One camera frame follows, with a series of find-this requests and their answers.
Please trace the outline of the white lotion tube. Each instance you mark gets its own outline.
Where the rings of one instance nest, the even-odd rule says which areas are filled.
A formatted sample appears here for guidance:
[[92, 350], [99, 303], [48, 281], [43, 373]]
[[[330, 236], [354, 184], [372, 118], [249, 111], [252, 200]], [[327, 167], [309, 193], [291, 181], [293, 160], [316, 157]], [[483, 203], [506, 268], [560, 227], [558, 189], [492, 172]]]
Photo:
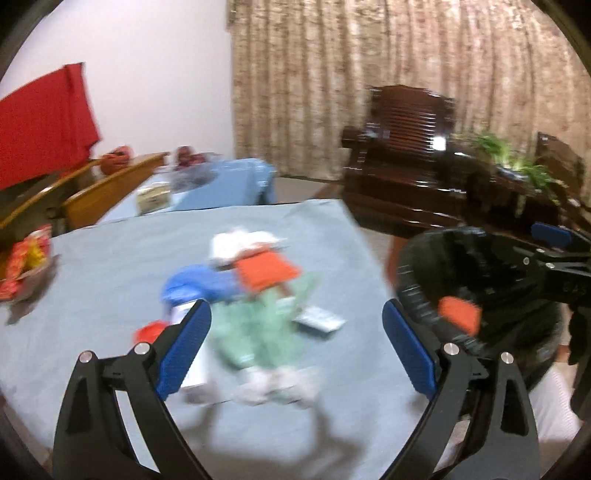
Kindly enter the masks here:
[[211, 405], [221, 396], [214, 378], [211, 376], [211, 362], [208, 347], [202, 344], [184, 375], [176, 394], [191, 404]]

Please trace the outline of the orange mesh sleeve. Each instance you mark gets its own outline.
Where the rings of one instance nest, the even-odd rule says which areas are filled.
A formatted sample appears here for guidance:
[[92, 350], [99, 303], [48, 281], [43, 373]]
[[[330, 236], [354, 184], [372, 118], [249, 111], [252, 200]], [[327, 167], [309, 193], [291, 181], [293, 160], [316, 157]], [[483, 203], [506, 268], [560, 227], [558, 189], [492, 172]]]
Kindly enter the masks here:
[[271, 250], [239, 259], [235, 262], [235, 270], [242, 286], [250, 293], [259, 293], [301, 275], [296, 265]]

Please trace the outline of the potted green plant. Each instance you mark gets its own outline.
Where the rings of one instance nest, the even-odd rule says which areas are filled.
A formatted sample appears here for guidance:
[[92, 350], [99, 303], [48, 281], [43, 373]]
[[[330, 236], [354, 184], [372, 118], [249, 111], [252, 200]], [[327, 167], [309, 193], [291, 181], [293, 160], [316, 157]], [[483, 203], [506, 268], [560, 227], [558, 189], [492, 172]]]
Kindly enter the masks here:
[[536, 192], [550, 191], [556, 183], [544, 165], [518, 153], [508, 141], [492, 132], [471, 133], [466, 140], [477, 158], [491, 167], [493, 173], [522, 182]]

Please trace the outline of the dark wooden side table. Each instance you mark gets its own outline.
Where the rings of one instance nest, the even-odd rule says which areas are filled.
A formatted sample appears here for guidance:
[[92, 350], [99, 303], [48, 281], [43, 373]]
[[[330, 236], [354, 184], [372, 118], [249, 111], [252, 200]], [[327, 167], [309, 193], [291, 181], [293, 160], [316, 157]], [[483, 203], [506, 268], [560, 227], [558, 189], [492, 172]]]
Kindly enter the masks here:
[[587, 208], [556, 180], [550, 191], [536, 192], [519, 181], [492, 172], [468, 146], [466, 138], [449, 143], [445, 173], [465, 192], [464, 222], [528, 237], [537, 222], [590, 232]]

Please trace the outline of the black bin with liner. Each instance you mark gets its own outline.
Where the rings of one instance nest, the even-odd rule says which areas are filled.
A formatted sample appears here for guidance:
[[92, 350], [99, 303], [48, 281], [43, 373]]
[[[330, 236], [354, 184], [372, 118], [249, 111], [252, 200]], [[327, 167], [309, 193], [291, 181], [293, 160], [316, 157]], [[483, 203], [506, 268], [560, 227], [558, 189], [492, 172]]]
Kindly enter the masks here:
[[[441, 342], [477, 357], [511, 353], [531, 390], [556, 359], [563, 319], [557, 302], [523, 283], [518, 262], [509, 258], [510, 243], [508, 237], [474, 227], [424, 232], [400, 253], [396, 292], [411, 319]], [[476, 333], [438, 311], [445, 297], [481, 309]]]

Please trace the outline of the red plastic wrapper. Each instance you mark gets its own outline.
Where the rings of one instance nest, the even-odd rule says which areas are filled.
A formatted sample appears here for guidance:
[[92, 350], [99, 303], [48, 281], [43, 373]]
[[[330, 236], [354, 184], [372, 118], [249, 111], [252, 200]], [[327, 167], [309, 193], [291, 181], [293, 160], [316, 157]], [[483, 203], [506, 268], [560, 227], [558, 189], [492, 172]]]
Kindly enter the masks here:
[[162, 320], [156, 320], [139, 328], [133, 334], [132, 343], [152, 344], [158, 336], [168, 327], [169, 323]]

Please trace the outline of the grey-blue table cloth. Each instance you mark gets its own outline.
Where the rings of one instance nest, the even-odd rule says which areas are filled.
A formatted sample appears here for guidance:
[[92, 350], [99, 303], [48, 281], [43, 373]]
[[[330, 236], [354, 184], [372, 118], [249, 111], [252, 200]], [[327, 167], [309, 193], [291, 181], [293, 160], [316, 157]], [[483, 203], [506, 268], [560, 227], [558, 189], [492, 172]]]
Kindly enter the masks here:
[[160, 293], [181, 268], [204, 262], [211, 238], [234, 227], [269, 231], [284, 255], [318, 277], [311, 304], [342, 317], [328, 339], [301, 337], [297, 363], [320, 377], [314, 406], [225, 401], [167, 407], [216, 479], [377, 479], [417, 425], [417, 394], [383, 329], [382, 270], [337, 200], [153, 214], [57, 237], [57, 273], [33, 310], [1, 311], [1, 390], [36, 451], [50, 449], [78, 355], [124, 354], [134, 332], [163, 313]]

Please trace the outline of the blue plastic bag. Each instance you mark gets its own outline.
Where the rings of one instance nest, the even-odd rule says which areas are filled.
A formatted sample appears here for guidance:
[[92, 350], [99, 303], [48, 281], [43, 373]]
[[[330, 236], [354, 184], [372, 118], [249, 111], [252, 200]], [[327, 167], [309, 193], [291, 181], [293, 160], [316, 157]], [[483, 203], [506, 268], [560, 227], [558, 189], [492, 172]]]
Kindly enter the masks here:
[[244, 293], [235, 271], [197, 264], [171, 275], [164, 283], [160, 300], [169, 307], [175, 307], [198, 299], [209, 303], [230, 301]]

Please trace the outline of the green plastic bag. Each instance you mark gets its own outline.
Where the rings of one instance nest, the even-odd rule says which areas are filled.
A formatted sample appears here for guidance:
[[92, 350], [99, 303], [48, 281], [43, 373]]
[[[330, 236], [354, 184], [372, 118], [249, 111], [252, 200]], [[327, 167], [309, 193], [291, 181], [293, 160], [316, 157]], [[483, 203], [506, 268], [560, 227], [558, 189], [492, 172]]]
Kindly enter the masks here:
[[276, 286], [252, 297], [212, 304], [208, 336], [219, 360], [235, 371], [294, 365], [298, 349], [294, 320], [318, 282], [317, 274], [308, 273], [287, 284], [290, 296]]

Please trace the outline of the small foil sachet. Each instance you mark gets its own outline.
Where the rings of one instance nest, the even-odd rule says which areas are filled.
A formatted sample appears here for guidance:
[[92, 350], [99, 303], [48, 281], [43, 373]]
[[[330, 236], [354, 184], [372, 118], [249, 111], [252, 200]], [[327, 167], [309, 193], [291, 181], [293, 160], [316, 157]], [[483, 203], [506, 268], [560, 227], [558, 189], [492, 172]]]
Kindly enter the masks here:
[[297, 314], [294, 323], [322, 335], [331, 335], [346, 324], [341, 317], [317, 306], [307, 306]]

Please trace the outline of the tissue box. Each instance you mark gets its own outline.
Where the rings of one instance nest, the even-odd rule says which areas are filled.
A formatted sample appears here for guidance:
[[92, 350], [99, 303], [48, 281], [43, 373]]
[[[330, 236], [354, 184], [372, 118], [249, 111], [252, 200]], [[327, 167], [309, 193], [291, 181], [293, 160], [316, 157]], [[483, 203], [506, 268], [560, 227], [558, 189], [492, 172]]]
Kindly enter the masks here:
[[171, 188], [168, 182], [155, 182], [140, 187], [135, 196], [136, 210], [145, 215], [168, 208], [171, 204]]

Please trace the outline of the wooden cabinet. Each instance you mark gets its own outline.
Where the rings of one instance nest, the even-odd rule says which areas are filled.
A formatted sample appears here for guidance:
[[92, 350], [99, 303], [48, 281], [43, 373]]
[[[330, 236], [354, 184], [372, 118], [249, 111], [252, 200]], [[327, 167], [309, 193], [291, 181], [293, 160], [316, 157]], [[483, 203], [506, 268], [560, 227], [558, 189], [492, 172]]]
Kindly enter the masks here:
[[131, 164], [98, 178], [97, 160], [68, 174], [51, 174], [29, 186], [14, 199], [1, 199], [1, 243], [12, 244], [38, 227], [49, 224], [55, 236], [97, 223], [122, 201], [168, 156], [158, 152], [137, 156]]

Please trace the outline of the glass fruit bowl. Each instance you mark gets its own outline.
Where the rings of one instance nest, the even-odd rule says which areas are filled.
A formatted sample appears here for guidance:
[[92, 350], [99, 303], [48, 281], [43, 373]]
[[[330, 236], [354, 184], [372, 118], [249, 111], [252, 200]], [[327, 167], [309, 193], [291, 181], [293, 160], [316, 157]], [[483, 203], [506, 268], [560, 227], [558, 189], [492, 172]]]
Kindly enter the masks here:
[[200, 187], [214, 179], [211, 153], [197, 153], [190, 146], [176, 149], [169, 182], [175, 192]]

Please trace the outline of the blue side table cloth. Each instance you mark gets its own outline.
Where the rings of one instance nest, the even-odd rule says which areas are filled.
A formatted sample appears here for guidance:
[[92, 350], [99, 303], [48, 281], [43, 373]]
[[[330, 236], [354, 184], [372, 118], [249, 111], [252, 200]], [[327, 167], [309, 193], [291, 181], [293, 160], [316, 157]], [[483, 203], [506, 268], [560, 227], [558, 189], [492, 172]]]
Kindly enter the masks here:
[[224, 160], [214, 162], [211, 169], [211, 182], [185, 192], [172, 193], [170, 204], [156, 210], [156, 213], [276, 203], [276, 170], [263, 160]]

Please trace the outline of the patterned beige curtain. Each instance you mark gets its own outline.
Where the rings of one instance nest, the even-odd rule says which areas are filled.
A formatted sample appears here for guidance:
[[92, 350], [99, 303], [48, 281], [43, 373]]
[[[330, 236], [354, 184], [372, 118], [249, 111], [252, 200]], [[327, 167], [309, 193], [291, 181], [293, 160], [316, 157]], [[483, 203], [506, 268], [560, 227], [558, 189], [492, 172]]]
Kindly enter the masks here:
[[236, 152], [280, 173], [339, 178], [342, 129], [398, 84], [452, 98], [457, 132], [590, 154], [589, 73], [531, 1], [232, 1], [228, 29]]

